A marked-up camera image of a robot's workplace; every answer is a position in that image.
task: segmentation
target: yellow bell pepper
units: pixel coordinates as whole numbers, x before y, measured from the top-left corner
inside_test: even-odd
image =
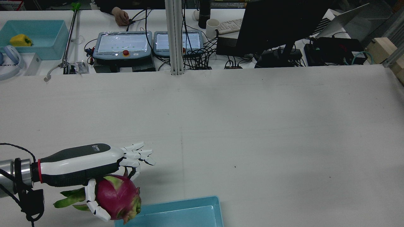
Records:
[[[10,43],[13,46],[32,46],[32,40],[24,35],[24,34],[19,34],[10,39]]]

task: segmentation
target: blue plastic tray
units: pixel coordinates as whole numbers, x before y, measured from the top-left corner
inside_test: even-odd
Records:
[[[115,227],[223,227],[217,196],[142,205],[141,212],[126,225]]]
[[[0,30],[0,51],[10,39],[25,34],[32,46],[17,46],[20,53],[37,53],[42,60],[58,60],[65,52],[69,32],[62,20],[9,20]]]

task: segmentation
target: white mug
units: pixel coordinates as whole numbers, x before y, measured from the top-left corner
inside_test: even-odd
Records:
[[[216,37],[216,29],[219,28],[220,22],[216,19],[209,19],[206,21],[206,36],[209,39]]]

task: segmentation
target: white tabletop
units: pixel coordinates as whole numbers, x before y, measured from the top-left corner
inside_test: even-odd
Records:
[[[186,10],[185,17],[187,25],[200,29],[198,27],[198,22],[192,19],[192,12],[194,10]],[[139,10],[127,10],[129,17],[133,17]],[[228,21],[232,19],[242,18],[244,14],[244,9],[212,9],[211,18],[217,19],[219,21]],[[18,19],[62,19],[65,21],[67,29],[70,28],[70,24],[73,17],[73,11],[19,11],[19,12],[0,12],[0,29],[8,20],[18,20]],[[145,13],[140,14],[137,19],[143,18]],[[334,18],[334,15],[330,10],[325,14],[327,18]],[[130,31],[140,31],[141,27],[145,27],[145,21],[135,23],[130,27]],[[166,31],[166,14],[165,10],[153,10],[147,20],[147,29],[152,31]],[[85,44],[98,37],[100,32],[119,32],[126,31],[126,27],[119,27],[116,25],[114,17],[112,15],[102,13],[98,10],[84,10],[79,11],[74,32],[72,35],[73,39],[77,39],[74,43],[70,44],[68,61],[71,63],[77,61],[87,61],[86,53],[84,52]],[[237,38],[238,32],[222,35],[223,37]],[[348,37],[346,34],[340,34],[340,37]],[[303,52],[303,47],[308,40],[300,40],[296,42],[296,47]],[[91,42],[88,47],[95,46],[96,41]],[[223,69],[227,61],[227,56],[213,55],[210,58],[210,66],[213,69]],[[155,59],[156,69],[162,64],[161,61]],[[40,69],[38,70],[38,75],[46,75],[50,69],[61,63],[61,60],[53,61],[43,61],[41,63]],[[243,68],[254,68],[254,63],[241,63],[240,66]],[[169,70],[170,67],[165,65],[162,70]],[[62,69],[56,69],[52,72],[52,75],[62,74]],[[90,73],[95,73],[93,67],[90,67]]]
[[[145,141],[143,204],[217,195],[226,227],[404,226],[404,89],[381,65],[14,77],[0,138],[37,158]],[[28,158],[1,147],[1,159]],[[36,227],[112,227],[45,191]],[[30,226],[1,198],[1,226]]]

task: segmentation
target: robotic hand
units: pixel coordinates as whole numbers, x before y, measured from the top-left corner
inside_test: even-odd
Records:
[[[113,173],[120,166],[133,168],[129,176],[136,177],[140,173],[139,161],[156,164],[150,157],[153,151],[140,150],[143,146],[143,142],[121,148],[97,143],[65,149],[39,159],[37,166],[33,163],[33,178],[38,172],[38,179],[33,180],[55,187],[86,185],[90,179]]]
[[[110,215],[95,201],[96,178],[103,177],[118,171],[120,166],[132,168],[129,178],[132,180],[140,174],[140,162],[155,165],[156,162],[150,157],[152,150],[141,150],[144,143],[135,143],[127,147],[114,147],[104,143],[96,143],[81,147],[68,148],[59,151],[46,158],[38,159],[30,163],[30,160],[6,160],[0,161],[0,185],[6,190],[18,193],[21,188],[33,188],[33,182],[40,181],[50,186],[66,187],[85,185],[86,202],[91,212],[104,221],[108,221]],[[30,196],[28,190],[25,199],[29,209],[34,209],[32,203],[38,203],[38,192]],[[0,191],[0,198],[10,195]],[[30,212],[30,215],[39,214],[41,211]]]

